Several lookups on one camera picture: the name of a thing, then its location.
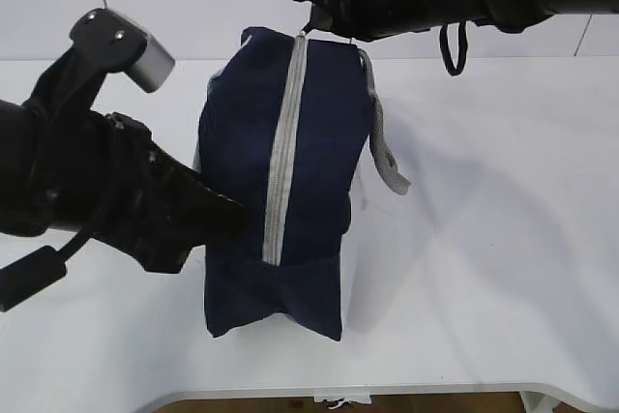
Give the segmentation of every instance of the black cable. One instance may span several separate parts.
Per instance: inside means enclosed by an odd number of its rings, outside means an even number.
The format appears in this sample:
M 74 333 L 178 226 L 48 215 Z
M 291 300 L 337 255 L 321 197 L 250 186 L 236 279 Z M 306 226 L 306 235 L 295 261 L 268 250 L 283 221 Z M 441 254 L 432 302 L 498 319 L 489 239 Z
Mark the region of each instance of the black cable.
M 109 215 L 112 207 L 114 206 L 114 201 L 116 200 L 116 196 L 118 194 L 118 190 L 120 188 L 120 135 L 114 125 L 113 122 L 109 120 L 105 120 L 107 128 L 110 132 L 109 134 L 109 149 L 111 157 L 110 161 L 110 179 L 103 191 L 102 197 L 97 203 L 97 207 L 95 208 L 93 214 L 89 218 L 88 222 L 84 224 L 77 234 L 73 236 L 73 238 L 65 244 L 65 246 L 58 251 L 58 254 L 62 256 L 62 258 L 67 261 L 73 255 L 79 251 L 95 234 L 97 229 L 101 227 L 107 216 Z
M 591 26 L 591 21 L 593 20 L 593 15 L 589 15 L 587 18 L 587 23 L 584 25 L 584 29 L 582 30 L 582 34 L 580 35 L 580 40 L 578 41 L 578 45 L 576 46 L 576 50 L 574 52 L 574 57 L 577 57 L 580 53 L 580 48 L 584 43 L 584 38 L 587 36 L 587 32 L 589 31 L 589 26 Z

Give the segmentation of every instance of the white table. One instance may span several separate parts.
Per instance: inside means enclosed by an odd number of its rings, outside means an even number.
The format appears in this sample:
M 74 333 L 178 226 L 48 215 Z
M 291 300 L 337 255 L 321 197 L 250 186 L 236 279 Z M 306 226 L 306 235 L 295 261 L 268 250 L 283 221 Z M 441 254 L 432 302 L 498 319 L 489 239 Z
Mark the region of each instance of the white table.
M 114 76 L 98 109 L 141 118 L 190 162 L 220 66 L 181 63 L 153 96 Z M 25 96 L 43 67 L 0 64 L 0 94 Z M 390 194 L 364 156 L 341 343 L 283 317 L 214 340 L 201 251 L 156 276 L 93 243 L 65 280 L 0 315 L 0 411 L 506 390 L 619 410 L 619 58 L 472 60 L 458 79 L 437 60 L 375 68 L 415 186 Z M 2 237 L 0 265 L 66 237 Z

